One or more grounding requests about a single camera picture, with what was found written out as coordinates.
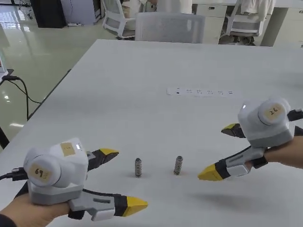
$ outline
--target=black strap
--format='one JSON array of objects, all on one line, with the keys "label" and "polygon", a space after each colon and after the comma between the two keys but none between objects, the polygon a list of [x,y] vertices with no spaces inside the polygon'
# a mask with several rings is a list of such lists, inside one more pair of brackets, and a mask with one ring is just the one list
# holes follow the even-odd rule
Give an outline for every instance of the black strap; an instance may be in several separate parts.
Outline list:
[{"label": "black strap", "polygon": [[72,211],[68,212],[68,217],[75,220],[81,220],[84,217],[85,210]]},{"label": "black strap", "polygon": [[294,136],[303,136],[303,129],[298,126],[294,128]]},{"label": "black strap", "polygon": [[252,160],[252,166],[255,169],[259,169],[262,166],[265,166],[267,163],[268,163],[268,161],[266,160],[266,158],[264,156],[261,157],[261,158],[257,158],[257,159]]}]

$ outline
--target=compression spring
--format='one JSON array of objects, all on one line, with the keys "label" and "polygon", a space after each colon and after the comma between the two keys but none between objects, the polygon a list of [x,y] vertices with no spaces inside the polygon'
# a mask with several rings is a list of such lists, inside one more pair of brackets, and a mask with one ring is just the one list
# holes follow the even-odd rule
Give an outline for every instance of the compression spring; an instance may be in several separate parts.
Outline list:
[{"label": "compression spring", "polygon": [[182,167],[182,162],[183,162],[183,157],[182,156],[178,156],[176,159],[176,164],[175,164],[175,170],[174,170],[174,174],[175,175],[179,175],[181,172],[181,167]]},{"label": "compression spring", "polygon": [[134,173],[138,178],[142,176],[142,161],[139,158],[136,158],[134,162]]}]

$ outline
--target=office chair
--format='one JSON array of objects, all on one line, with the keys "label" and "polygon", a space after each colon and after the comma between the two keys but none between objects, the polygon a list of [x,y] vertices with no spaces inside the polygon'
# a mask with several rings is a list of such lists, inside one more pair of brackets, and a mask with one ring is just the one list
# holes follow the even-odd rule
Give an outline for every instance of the office chair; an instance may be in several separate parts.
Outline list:
[{"label": "office chair", "polygon": [[223,36],[256,37],[263,33],[264,21],[259,21],[258,16],[241,14],[241,2],[237,0],[231,14],[226,13],[227,24],[223,27]]},{"label": "office chair", "polygon": [[136,17],[136,41],[201,44],[205,17],[182,14],[151,12],[138,13]]},{"label": "office chair", "polygon": [[117,32],[118,38],[126,39],[134,37],[134,31],[125,29],[129,21],[135,18],[125,18],[120,0],[102,0],[105,8],[103,27]]}]

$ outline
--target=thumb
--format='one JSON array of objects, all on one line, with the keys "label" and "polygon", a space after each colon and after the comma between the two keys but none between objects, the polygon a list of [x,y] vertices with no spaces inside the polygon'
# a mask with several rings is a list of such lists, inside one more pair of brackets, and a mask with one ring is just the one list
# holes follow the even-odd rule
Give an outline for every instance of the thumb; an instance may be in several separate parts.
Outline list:
[{"label": "thumb", "polygon": [[67,202],[55,204],[50,206],[49,208],[51,209],[50,213],[54,218],[67,215],[70,211],[70,206],[68,205]]}]

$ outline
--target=tiled floor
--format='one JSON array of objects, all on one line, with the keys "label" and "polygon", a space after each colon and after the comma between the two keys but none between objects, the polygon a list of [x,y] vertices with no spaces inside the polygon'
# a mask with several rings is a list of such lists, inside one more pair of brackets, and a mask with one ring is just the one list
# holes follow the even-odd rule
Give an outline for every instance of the tiled floor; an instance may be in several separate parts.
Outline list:
[{"label": "tiled floor", "polygon": [[[21,77],[29,96],[41,101],[96,39],[115,36],[94,26],[38,28],[18,7],[0,6],[0,50],[13,75]],[[30,113],[37,104],[30,103]],[[14,85],[0,87],[0,127],[11,140],[26,123],[26,97]]]}]

